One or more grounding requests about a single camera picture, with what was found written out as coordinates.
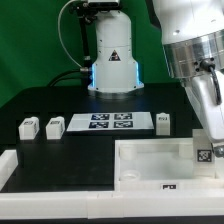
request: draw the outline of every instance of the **small white cube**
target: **small white cube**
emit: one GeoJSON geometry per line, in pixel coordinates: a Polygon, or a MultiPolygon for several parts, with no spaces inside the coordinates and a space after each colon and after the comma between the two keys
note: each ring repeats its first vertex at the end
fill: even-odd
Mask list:
{"type": "Polygon", "coordinates": [[[35,139],[39,130],[39,119],[37,117],[26,118],[19,126],[20,140],[35,139]]]}
{"type": "Polygon", "coordinates": [[[156,135],[170,136],[170,115],[161,113],[156,115],[156,135]]]}
{"type": "Polygon", "coordinates": [[[65,131],[65,119],[63,117],[51,118],[46,126],[47,139],[61,139],[65,131]]]}

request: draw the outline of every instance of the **white block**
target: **white block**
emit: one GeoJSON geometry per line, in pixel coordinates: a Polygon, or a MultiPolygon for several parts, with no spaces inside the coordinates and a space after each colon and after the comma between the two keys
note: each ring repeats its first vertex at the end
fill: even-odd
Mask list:
{"type": "Polygon", "coordinates": [[[63,117],[51,118],[46,126],[47,139],[61,139],[65,131],[65,119],[63,117]]]}
{"type": "Polygon", "coordinates": [[[170,115],[161,113],[156,115],[156,135],[170,135],[170,115]]]}
{"type": "Polygon", "coordinates": [[[19,126],[20,140],[33,140],[39,130],[39,119],[37,117],[26,118],[19,126]]]}
{"type": "Polygon", "coordinates": [[[0,190],[18,165],[16,150],[6,150],[0,157],[0,190]]]}

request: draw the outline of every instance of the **silver metal part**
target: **silver metal part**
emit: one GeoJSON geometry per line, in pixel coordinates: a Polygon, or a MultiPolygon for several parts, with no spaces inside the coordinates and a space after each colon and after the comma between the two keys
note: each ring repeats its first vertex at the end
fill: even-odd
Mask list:
{"type": "Polygon", "coordinates": [[[103,93],[103,92],[98,92],[95,90],[94,91],[88,90],[88,92],[90,96],[93,96],[96,98],[101,98],[106,100],[123,100],[133,96],[142,95],[144,92],[144,88],[135,89],[127,93],[103,93]]]}
{"type": "Polygon", "coordinates": [[[185,79],[200,75],[203,59],[211,60],[217,70],[224,68],[224,30],[163,47],[172,78],[185,79]]]}
{"type": "Polygon", "coordinates": [[[224,157],[224,146],[215,147],[213,150],[216,157],[224,157]]]}

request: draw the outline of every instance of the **blue light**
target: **blue light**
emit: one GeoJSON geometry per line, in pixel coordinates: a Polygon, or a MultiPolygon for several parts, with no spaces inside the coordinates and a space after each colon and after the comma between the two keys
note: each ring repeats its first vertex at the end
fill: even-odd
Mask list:
{"type": "Polygon", "coordinates": [[[95,73],[96,71],[95,71],[95,65],[93,64],[92,65],[92,83],[91,83],[91,85],[92,85],[92,87],[93,88],[95,88],[95,76],[96,76],[96,73],[95,73]]]}
{"type": "Polygon", "coordinates": [[[141,82],[140,82],[140,76],[139,76],[139,65],[138,65],[138,62],[136,62],[136,72],[137,72],[137,77],[136,77],[136,79],[137,79],[137,85],[140,85],[141,84],[141,82]]]}

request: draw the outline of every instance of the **black cable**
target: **black cable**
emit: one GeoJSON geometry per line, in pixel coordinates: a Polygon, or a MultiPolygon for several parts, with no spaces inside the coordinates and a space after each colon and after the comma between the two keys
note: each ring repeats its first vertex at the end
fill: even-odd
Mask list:
{"type": "Polygon", "coordinates": [[[213,78],[213,82],[214,82],[214,86],[215,86],[215,90],[216,90],[216,103],[217,103],[217,105],[221,105],[222,104],[222,95],[221,95],[221,91],[220,91],[219,81],[218,81],[218,78],[217,78],[214,68],[211,66],[211,67],[209,67],[209,69],[212,74],[212,78],[213,78]]]}
{"type": "Polygon", "coordinates": [[[88,77],[85,77],[85,76],[79,76],[79,77],[61,78],[61,79],[56,80],[54,83],[52,83],[50,87],[55,86],[58,82],[61,82],[61,81],[72,80],[72,79],[73,79],[73,80],[75,80],[75,79],[83,79],[83,78],[88,78],[88,77]]]}
{"type": "Polygon", "coordinates": [[[53,78],[47,85],[47,87],[50,87],[55,81],[57,81],[58,79],[66,76],[66,75],[69,75],[69,74],[72,74],[72,73],[77,73],[77,72],[80,72],[79,69],[74,69],[74,70],[70,70],[70,71],[67,71],[67,72],[63,72],[61,73],[60,75],[56,76],[55,78],[53,78]]]}
{"type": "Polygon", "coordinates": [[[221,95],[221,91],[219,87],[219,80],[215,73],[215,64],[213,63],[213,61],[209,59],[204,59],[202,60],[200,67],[206,72],[211,72],[214,88],[215,88],[215,93],[216,93],[216,103],[217,105],[222,104],[222,95],[221,95]]]}

